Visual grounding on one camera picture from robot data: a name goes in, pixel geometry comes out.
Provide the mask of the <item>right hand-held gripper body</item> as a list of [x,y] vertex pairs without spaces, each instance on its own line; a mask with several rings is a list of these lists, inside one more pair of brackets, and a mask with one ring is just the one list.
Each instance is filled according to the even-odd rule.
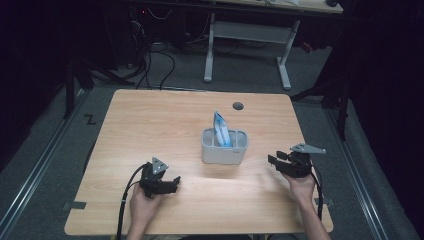
[[289,159],[284,160],[284,171],[293,178],[303,178],[312,171],[311,154],[325,154],[324,148],[318,148],[305,143],[299,143],[290,148]]

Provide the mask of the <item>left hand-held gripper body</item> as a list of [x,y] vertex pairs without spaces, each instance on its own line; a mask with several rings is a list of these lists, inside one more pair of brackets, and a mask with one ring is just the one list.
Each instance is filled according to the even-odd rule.
[[156,189],[161,185],[165,185],[166,182],[162,181],[162,177],[167,169],[168,165],[156,157],[153,157],[150,162],[144,165],[139,185],[146,197],[152,199],[157,195]]

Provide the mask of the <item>white plastic storage box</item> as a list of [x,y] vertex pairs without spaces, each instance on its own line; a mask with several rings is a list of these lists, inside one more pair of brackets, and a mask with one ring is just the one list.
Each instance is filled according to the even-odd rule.
[[201,136],[201,159],[208,164],[239,165],[248,148],[248,135],[241,130],[230,130],[232,147],[218,145],[213,128],[205,129]]

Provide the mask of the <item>blue and white toothpaste tube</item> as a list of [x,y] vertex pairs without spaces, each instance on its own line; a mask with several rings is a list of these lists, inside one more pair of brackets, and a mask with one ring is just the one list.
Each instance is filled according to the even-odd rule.
[[220,147],[232,147],[227,123],[217,111],[214,112],[213,126],[218,145]]

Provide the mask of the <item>person's right hand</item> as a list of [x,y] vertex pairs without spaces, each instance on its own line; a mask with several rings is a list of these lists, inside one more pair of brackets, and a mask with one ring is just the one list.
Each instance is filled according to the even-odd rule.
[[313,205],[315,181],[311,175],[303,178],[293,178],[283,174],[283,177],[288,181],[292,197],[299,206]]

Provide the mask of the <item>person's left hand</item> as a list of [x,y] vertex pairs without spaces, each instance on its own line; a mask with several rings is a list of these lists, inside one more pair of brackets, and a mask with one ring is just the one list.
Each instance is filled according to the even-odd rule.
[[143,189],[135,185],[130,200],[131,225],[129,234],[143,234],[155,216],[163,197],[148,198]]

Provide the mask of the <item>black metal stand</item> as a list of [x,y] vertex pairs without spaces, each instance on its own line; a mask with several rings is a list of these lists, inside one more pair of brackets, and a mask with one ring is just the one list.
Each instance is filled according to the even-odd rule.
[[324,109],[337,108],[336,132],[345,141],[345,126],[348,117],[348,99],[352,74],[348,70],[337,70],[325,67],[313,87],[290,97],[299,101],[308,96],[322,96],[321,106]]
[[80,87],[84,90],[92,90],[94,87],[93,77],[91,71],[94,70],[101,75],[105,76],[107,80],[122,84],[132,85],[128,79],[136,76],[136,73],[131,73],[128,76],[118,76],[117,74],[102,68],[85,58],[71,58],[66,66],[66,80],[65,80],[65,114],[64,119],[69,119],[74,112],[76,104],[75,83],[77,81]]

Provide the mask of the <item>white-legged wooden desk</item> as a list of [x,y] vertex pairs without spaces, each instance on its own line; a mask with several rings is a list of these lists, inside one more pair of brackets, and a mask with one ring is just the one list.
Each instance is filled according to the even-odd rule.
[[[264,7],[269,10],[294,10],[296,13],[343,13],[343,7],[340,5],[339,0],[211,0],[211,4],[214,7],[217,7],[219,3],[235,4],[237,6]],[[239,20],[217,20],[215,14],[211,13],[204,81],[211,82],[213,79],[215,39],[247,40],[282,44],[284,46],[282,55],[276,58],[276,63],[283,89],[290,90],[291,83],[287,73],[286,61],[295,40],[300,22],[300,19],[294,19],[289,22],[288,26],[243,23]]]

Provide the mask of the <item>metal floor rail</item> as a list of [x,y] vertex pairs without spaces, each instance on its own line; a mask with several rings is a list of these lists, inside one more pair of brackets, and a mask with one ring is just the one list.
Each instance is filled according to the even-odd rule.
[[324,115],[331,127],[339,148],[342,151],[343,159],[347,168],[348,176],[361,206],[362,212],[369,225],[371,233],[375,240],[389,240],[387,232],[381,222],[374,201],[372,200],[364,181],[355,165],[351,150],[345,140],[340,137],[337,130],[336,116],[332,110],[324,109]]
[[90,93],[90,90],[82,89],[77,92],[68,117],[62,109],[66,95],[60,93],[31,127],[12,162],[0,174],[0,191],[5,193],[4,205],[0,201],[0,239],[6,239],[13,231]]

